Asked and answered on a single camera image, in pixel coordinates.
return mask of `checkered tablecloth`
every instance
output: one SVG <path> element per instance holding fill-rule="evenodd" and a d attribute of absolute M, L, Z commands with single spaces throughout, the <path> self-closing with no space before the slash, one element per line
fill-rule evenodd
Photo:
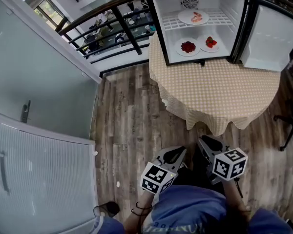
<path fill-rule="evenodd" d="M 231 121 L 245 129 L 269 106 L 280 82 L 279 72 L 244 68 L 226 59 L 206 61 L 204 68 L 195 63 L 167 67 L 156 33 L 149 46 L 149 70 L 166 109 L 185 119 L 188 130 L 202 121 L 215 136 Z"/>

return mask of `fridge door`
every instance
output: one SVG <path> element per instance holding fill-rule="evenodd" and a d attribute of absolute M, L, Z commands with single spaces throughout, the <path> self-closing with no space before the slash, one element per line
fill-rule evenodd
<path fill-rule="evenodd" d="M 254 0 L 246 27 L 240 58 L 244 66 L 282 71 L 293 49 L 293 14 L 269 1 Z"/>

